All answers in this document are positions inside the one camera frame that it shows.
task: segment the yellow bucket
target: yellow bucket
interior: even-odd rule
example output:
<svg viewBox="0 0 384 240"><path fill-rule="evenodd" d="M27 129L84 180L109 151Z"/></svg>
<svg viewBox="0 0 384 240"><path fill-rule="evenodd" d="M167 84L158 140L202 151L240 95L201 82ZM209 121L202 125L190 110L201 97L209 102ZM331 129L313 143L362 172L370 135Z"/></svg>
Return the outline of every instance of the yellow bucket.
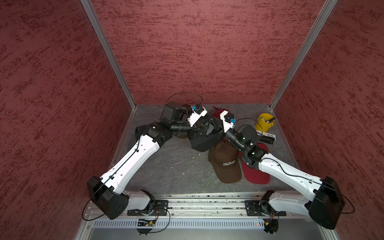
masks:
<svg viewBox="0 0 384 240"><path fill-rule="evenodd" d="M260 124L256 124L255 125L255 128L256 130L258 131L263 131L263 132L268 132L268 130L273 127L273 123L275 120L273 120L272 122L270 123L266 123L268 122L269 120L271 120L273 118L273 116L271 114L268 114L268 113L262 113L260 114L259 118L257 119L257 122Z"/></svg>

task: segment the red textured wall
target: red textured wall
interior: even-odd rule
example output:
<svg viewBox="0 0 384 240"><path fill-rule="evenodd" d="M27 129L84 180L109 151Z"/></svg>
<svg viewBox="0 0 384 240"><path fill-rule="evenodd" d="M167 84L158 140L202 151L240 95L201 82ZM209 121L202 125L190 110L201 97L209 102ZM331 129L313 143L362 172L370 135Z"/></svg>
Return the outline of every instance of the red textured wall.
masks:
<svg viewBox="0 0 384 240"><path fill-rule="evenodd" d="M300 168L355 205L343 240L384 239L383 13L381 0L339 0L275 108Z"/></svg>
<svg viewBox="0 0 384 240"><path fill-rule="evenodd" d="M0 239L68 239L130 106L78 0L0 3Z"/></svg>
<svg viewBox="0 0 384 240"><path fill-rule="evenodd" d="M138 103L269 104L324 0L92 3Z"/></svg>

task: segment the black baseball cap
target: black baseball cap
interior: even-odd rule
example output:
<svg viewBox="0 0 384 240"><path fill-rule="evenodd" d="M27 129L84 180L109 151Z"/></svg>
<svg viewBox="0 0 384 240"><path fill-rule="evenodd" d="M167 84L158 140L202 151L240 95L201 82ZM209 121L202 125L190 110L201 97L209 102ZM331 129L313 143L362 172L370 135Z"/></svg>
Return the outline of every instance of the black baseball cap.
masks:
<svg viewBox="0 0 384 240"><path fill-rule="evenodd" d="M216 176L223 183L241 180L241 169L237 159L237 150L228 141L219 142L209 149L208 161L212 163Z"/></svg>

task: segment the baseball cap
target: baseball cap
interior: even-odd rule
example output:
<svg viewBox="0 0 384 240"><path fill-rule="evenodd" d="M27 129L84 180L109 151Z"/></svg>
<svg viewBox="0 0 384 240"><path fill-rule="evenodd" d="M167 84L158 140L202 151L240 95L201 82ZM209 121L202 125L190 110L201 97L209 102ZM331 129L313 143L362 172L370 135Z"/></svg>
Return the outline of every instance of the baseball cap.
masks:
<svg viewBox="0 0 384 240"><path fill-rule="evenodd" d="M237 150L232 143L224 141L211 147L208 161L212 163L217 178L223 183L234 183L241 180Z"/></svg>
<svg viewBox="0 0 384 240"><path fill-rule="evenodd" d="M262 149L268 151L268 147L261 142L257 143L257 146L261 147ZM246 165L244 161L242 162L242 168L245 179L248 180L248 182L254 183L254 184L267 184L271 180L271 176L268 173L262 172L258 169L250 168Z"/></svg>

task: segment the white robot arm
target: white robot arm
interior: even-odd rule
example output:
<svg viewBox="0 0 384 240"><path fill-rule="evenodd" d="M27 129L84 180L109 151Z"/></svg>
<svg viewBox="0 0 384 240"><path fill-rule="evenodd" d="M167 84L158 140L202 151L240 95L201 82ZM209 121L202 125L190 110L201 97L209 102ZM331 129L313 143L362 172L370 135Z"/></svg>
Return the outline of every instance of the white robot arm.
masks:
<svg viewBox="0 0 384 240"><path fill-rule="evenodd" d="M173 109L183 111L182 107L174 103L170 103L170 105ZM147 125L140 134L137 134L135 145L114 167L100 178L92 177L88 181L88 190L92 201L110 219L118 217L125 210L151 209L151 201L154 201L151 194L144 190L139 192L126 191L126 185L142 164L175 132L195 131L194 135L190 134L189 136L196 136L197 133L199 133L197 136L201 136L200 131L196 132L196 129L198 129L197 125L199 124L206 126L204 121L201 121L206 113L207 110L204 107L194 106L192 111L189 110L185 122L175 124L174 121L170 121L174 118L174 112L166 111L166 107L164 107L160 123L154 122ZM206 143L204 140L208 136L213 139L215 136L221 136L217 141L221 141L225 136L244 153L241 159L249 167L257 168L280 179L301 194L286 195L267 191L260 201L259 211L265 215L281 211L307 215L323 227L334 229L344 207L344 200L333 179L329 177L321 179L302 172L259 148L255 143L260 137L252 127L244 127L241 133L234 132L233 126L236 121L233 114L228 111L223 111L220 114L220 119L216 120L216 123L213 124L215 125L214 130L210 130L210 133L203 137L202 144Z"/></svg>

